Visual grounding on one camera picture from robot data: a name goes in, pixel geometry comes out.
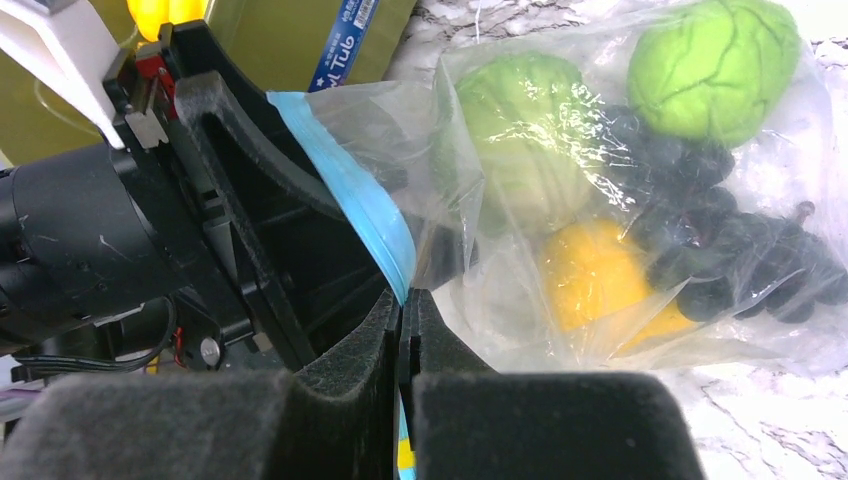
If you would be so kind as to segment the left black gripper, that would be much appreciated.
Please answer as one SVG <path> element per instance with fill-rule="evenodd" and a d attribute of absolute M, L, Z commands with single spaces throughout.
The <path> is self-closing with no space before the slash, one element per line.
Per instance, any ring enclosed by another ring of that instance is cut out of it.
<path fill-rule="evenodd" d="M 177 283 L 185 344 L 265 334 L 299 370 L 393 293 L 278 110 L 201 21 L 121 51 L 113 165 Z"/>

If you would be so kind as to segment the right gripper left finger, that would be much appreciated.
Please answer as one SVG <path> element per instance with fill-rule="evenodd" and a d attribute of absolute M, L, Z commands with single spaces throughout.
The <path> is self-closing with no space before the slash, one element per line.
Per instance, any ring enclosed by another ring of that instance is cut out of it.
<path fill-rule="evenodd" d="M 382 294 L 298 372 L 71 375 L 26 410 L 5 479 L 393 479 L 401 308 Z"/>

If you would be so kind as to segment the yellow fake lemon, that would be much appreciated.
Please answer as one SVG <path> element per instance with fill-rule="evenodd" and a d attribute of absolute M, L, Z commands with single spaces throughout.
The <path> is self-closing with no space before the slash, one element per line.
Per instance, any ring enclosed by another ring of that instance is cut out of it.
<path fill-rule="evenodd" d="M 574 223 L 554 233 L 539 255 L 551 313 L 582 345 L 625 353 L 695 327 L 647 280 L 643 253 L 611 220 Z"/>

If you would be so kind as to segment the dark fake grape bunch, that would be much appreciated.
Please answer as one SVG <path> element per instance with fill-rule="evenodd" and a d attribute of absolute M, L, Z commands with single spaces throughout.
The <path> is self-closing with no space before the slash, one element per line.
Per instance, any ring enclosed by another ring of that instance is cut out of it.
<path fill-rule="evenodd" d="M 648 255 L 648 283 L 680 289 L 679 311 L 695 322 L 767 312 L 800 324 L 820 305 L 847 302 L 847 268 L 807 230 L 814 212 L 744 210 L 723 186 L 736 160 L 714 141 L 661 134 L 624 105 L 600 111 L 604 162 L 628 210 L 626 234 Z"/>

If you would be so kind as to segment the olive green plastic bin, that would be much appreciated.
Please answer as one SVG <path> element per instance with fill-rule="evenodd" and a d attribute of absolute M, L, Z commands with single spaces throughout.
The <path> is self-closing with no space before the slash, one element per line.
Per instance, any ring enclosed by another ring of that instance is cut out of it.
<path fill-rule="evenodd" d="M 377 82 L 387 72 L 412 1 L 209 1 L 219 43 L 262 90 L 317 91 Z M 94 1 L 117 44 L 137 47 L 126 1 Z M 20 66 L 1 56 L 1 165 L 18 166 L 100 142 L 97 128 Z"/>

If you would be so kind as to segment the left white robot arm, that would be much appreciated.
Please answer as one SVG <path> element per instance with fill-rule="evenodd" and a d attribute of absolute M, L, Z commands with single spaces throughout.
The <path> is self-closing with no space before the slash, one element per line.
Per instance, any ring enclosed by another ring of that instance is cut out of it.
<path fill-rule="evenodd" d="M 102 75 L 123 146 L 1 174 L 1 350 L 41 373 L 116 371 L 170 345 L 216 370 L 299 370 L 389 290 L 277 110 L 201 20 Z"/>

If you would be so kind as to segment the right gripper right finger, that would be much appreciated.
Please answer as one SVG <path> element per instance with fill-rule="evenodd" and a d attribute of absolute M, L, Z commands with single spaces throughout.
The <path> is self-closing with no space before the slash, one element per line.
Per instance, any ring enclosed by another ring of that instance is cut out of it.
<path fill-rule="evenodd" d="M 494 371 L 409 293 L 398 353 L 404 479 L 700 479 L 689 428 L 655 377 Z"/>

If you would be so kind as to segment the yellow fake banana bunch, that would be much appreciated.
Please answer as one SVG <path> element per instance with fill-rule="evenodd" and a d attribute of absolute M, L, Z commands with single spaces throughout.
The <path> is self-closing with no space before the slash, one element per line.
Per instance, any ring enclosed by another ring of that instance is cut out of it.
<path fill-rule="evenodd" d="M 128 11 L 147 41 L 158 38 L 160 27 L 203 19 L 208 0 L 127 0 Z"/>

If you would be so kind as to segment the green fake cabbage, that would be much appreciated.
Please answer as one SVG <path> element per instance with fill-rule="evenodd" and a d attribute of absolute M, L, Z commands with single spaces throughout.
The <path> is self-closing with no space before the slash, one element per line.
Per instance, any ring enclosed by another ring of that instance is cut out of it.
<path fill-rule="evenodd" d="M 658 133 L 737 147 L 775 109 L 800 55 L 796 21 L 782 5 L 688 4 L 640 35 L 628 65 L 628 103 Z"/>

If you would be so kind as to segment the green fake lime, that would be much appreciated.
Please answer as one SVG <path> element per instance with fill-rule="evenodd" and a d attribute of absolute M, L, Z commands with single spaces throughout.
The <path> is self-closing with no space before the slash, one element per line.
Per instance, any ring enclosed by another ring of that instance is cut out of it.
<path fill-rule="evenodd" d="M 454 90 L 484 177 L 479 230 L 535 234 L 571 223 L 594 189 L 585 171 L 594 98 L 579 69 L 538 52 L 499 55 Z"/>

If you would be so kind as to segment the clear zip top bag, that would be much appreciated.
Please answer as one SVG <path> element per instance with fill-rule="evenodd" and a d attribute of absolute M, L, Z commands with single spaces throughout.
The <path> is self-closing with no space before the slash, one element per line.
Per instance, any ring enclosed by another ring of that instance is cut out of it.
<path fill-rule="evenodd" d="M 604 18 L 442 54 L 430 83 L 385 81 L 308 93 L 268 91 L 331 195 L 398 299 L 412 289 L 434 294 L 449 328 L 503 372 L 656 371 L 723 363 L 778 361 L 805 372 L 847 362 L 847 302 L 820 305 L 800 324 L 767 312 L 721 314 L 625 353 L 582 345 L 551 313 L 539 255 L 551 235 L 574 223 L 611 220 L 624 237 L 628 210 L 608 175 L 600 111 L 629 106 L 628 65 L 640 35 L 699 1 L 625 1 Z M 830 92 L 802 37 L 801 55 L 783 97 L 759 132 L 728 147 L 736 165 L 723 186 L 744 210 L 791 216 L 814 205 L 804 226 L 847 268 L 847 165 Z M 478 228 L 484 177 L 458 106 L 455 83 L 499 55 L 538 52 L 573 63 L 593 95 L 595 154 L 586 167 L 594 189 L 569 224 L 531 234 Z M 647 268 L 649 258 L 643 253 Z"/>

